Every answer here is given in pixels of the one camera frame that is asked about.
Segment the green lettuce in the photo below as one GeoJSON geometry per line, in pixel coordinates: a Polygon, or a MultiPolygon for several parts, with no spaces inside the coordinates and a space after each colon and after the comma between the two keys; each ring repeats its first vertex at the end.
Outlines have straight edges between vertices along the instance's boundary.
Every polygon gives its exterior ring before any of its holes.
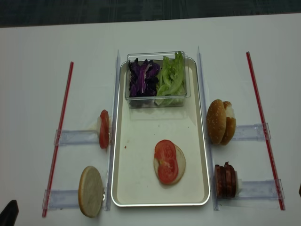
{"type": "MultiPolygon", "coordinates": [[[[169,61],[168,57],[163,57],[163,65],[157,75],[157,96],[184,95],[184,59],[181,52],[175,53],[175,59],[169,61]]],[[[183,98],[179,99],[158,99],[157,105],[179,104],[183,98]]]]}

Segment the metal tray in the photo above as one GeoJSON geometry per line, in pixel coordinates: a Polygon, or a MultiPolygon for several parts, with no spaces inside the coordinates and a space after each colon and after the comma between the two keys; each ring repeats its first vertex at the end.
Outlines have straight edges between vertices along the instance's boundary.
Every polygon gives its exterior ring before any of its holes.
{"type": "Polygon", "coordinates": [[[204,205],[210,197],[197,66],[188,61],[191,96],[183,107],[130,109],[124,94],[126,62],[120,67],[111,188],[117,206],[204,205]],[[173,186],[161,184],[153,167],[155,145],[163,139],[173,141],[186,158],[185,173],[173,186]]]}

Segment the bread slice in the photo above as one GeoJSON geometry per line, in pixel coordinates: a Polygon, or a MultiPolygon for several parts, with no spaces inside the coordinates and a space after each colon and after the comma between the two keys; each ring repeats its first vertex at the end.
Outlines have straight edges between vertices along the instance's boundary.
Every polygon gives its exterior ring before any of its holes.
{"type": "Polygon", "coordinates": [[[100,136],[100,127],[102,125],[102,118],[99,116],[97,118],[97,123],[96,123],[96,132],[97,132],[97,135],[98,137],[100,136]]]}
{"type": "Polygon", "coordinates": [[[235,180],[237,182],[235,196],[237,196],[241,192],[241,187],[242,187],[242,180],[238,179],[237,171],[235,171],[235,180]]]}
{"type": "Polygon", "coordinates": [[[103,202],[103,182],[98,170],[87,166],[79,181],[79,208],[89,218],[98,215],[103,202]]]}
{"type": "Polygon", "coordinates": [[[229,101],[223,102],[226,113],[226,130],[220,142],[221,145],[226,145],[233,138],[236,129],[236,119],[232,104],[229,101]]]}
{"type": "Polygon", "coordinates": [[[213,144],[219,144],[226,130],[226,111],[221,100],[213,101],[207,112],[207,130],[213,144]]]}
{"type": "MultiPolygon", "coordinates": [[[[174,184],[178,183],[179,180],[183,177],[185,168],[186,168],[186,159],[185,159],[184,153],[177,145],[174,145],[174,146],[175,146],[175,154],[176,154],[176,158],[177,158],[179,173],[178,173],[178,176],[176,177],[176,179],[168,185],[174,185],[174,184]]],[[[155,173],[156,173],[157,177],[159,178],[158,168],[159,168],[159,162],[156,158],[154,158],[154,169],[155,169],[155,173]]]]}

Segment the bun with tomato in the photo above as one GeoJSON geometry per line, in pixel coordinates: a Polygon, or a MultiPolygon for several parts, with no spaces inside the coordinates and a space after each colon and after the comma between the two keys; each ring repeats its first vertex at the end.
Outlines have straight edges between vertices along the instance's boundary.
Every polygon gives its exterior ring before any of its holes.
{"type": "Polygon", "coordinates": [[[161,140],[155,147],[154,170],[162,184],[174,185],[183,177],[186,160],[182,150],[170,140],[161,140]]]}

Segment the black object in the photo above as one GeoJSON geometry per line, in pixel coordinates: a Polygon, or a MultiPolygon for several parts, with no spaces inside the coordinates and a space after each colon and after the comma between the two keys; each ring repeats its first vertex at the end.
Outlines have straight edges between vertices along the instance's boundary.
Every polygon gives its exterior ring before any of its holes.
{"type": "Polygon", "coordinates": [[[0,0],[0,27],[297,12],[300,0],[0,0]]]}
{"type": "Polygon", "coordinates": [[[0,226],[15,225],[19,213],[18,203],[16,200],[10,201],[4,210],[0,213],[0,226]]]}

